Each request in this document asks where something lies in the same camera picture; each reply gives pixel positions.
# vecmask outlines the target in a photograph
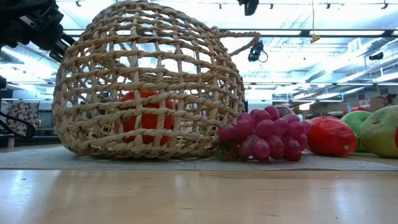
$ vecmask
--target apple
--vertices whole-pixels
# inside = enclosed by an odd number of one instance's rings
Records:
[[[344,115],[341,120],[346,123],[351,130],[355,133],[355,136],[357,137],[357,144],[356,151],[357,152],[366,152],[366,149],[362,146],[361,140],[359,138],[360,133],[361,133],[361,125],[367,120],[368,117],[370,117],[372,113],[368,111],[353,111],[350,112],[346,115]]]
[[[398,158],[398,105],[374,112],[360,127],[362,145],[381,157]]]

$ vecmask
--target fabric mat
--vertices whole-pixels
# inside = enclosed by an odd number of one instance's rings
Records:
[[[0,153],[0,169],[126,169],[126,170],[398,170],[398,166],[306,153],[300,162],[220,162],[213,159],[113,160],[76,156],[63,146]]]

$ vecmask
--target red object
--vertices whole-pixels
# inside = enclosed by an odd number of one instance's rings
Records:
[[[351,108],[351,112],[352,111],[368,111],[366,108],[362,107],[362,106],[355,106],[353,108]],[[346,115],[348,113],[347,110],[343,110],[343,114]]]
[[[398,147],[398,128],[396,130],[396,146]]]
[[[309,123],[311,130],[307,136],[311,152],[324,156],[347,156],[355,151],[355,134],[340,119],[320,116]]]
[[[140,91],[140,96],[141,98],[148,98],[149,96],[153,96],[158,94],[158,91],[149,91],[149,90],[141,90]],[[127,101],[127,100],[134,100],[134,91],[131,91],[124,95],[121,98],[121,102]],[[146,105],[143,105],[145,108],[159,108],[158,103],[149,103]],[[128,109],[134,109],[135,107],[130,107],[130,108],[123,108],[122,110],[128,110]],[[174,109],[173,102],[171,100],[166,101],[166,108],[168,109]],[[157,114],[143,114],[142,119],[141,119],[141,124],[139,127],[145,128],[145,129],[156,129],[157,126]],[[123,131],[128,132],[128,131],[133,131],[136,129],[136,118],[137,116],[132,116],[129,120],[123,121]],[[171,115],[165,116],[164,119],[164,129],[170,129],[172,122],[174,121],[174,117]],[[129,143],[131,141],[135,140],[135,136],[129,137],[124,140],[124,142]],[[143,135],[142,136],[142,142],[144,144],[149,144],[151,142],[155,141],[154,136],[149,136],[149,135]],[[168,136],[163,136],[162,139],[160,140],[160,145],[163,146],[164,144],[167,144],[170,141],[170,137]]]

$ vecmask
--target wicker basket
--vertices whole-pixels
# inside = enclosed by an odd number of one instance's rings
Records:
[[[254,38],[228,54],[220,37],[241,36]],[[76,154],[99,157],[213,155],[217,127],[235,123],[244,110],[243,82],[231,56],[258,37],[220,33],[145,1],[113,4],[67,50],[57,73],[53,118],[61,142]],[[156,93],[144,98],[145,90]],[[122,100],[130,91],[135,98]],[[175,107],[166,107],[170,101]],[[143,127],[149,117],[156,127]],[[134,130],[126,131],[131,118]],[[148,136],[154,140],[147,142]]]

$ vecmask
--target red pepper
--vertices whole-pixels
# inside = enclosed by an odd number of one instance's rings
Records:
[[[307,134],[310,151],[324,156],[347,156],[355,151],[354,132],[340,119],[320,116],[309,121],[311,130]]]
[[[140,96],[141,98],[148,98],[150,96],[156,95],[158,94],[158,91],[149,91],[149,90],[141,90],[140,91]],[[124,95],[121,98],[121,102],[123,101],[127,101],[127,100],[134,100],[134,92],[130,91],[129,93],[127,93],[126,95]],[[158,103],[149,103],[146,105],[143,105],[143,107],[145,108],[159,108],[159,104]],[[131,107],[131,108],[123,108],[122,110],[128,110],[128,109],[134,109],[135,107]],[[166,108],[168,109],[174,109],[173,106],[173,102],[171,100],[167,100],[166,101]],[[157,126],[157,114],[143,114],[142,118],[141,118],[141,127],[145,128],[145,129],[156,129]],[[136,128],[136,116],[132,116],[129,120],[127,121],[123,121],[123,131],[124,132],[128,132],[128,131],[133,131]],[[164,125],[163,128],[164,129],[170,129],[172,123],[174,122],[174,117],[171,115],[167,115],[165,116],[164,119]],[[135,140],[135,136],[129,137],[127,139],[124,140],[124,142],[129,143],[131,141]],[[150,136],[150,135],[143,135],[142,136],[142,142],[144,144],[149,144],[151,142],[155,141],[155,137],[154,136]],[[162,139],[160,140],[160,145],[163,146],[164,144],[167,144],[170,141],[170,137],[168,136],[163,136]]]

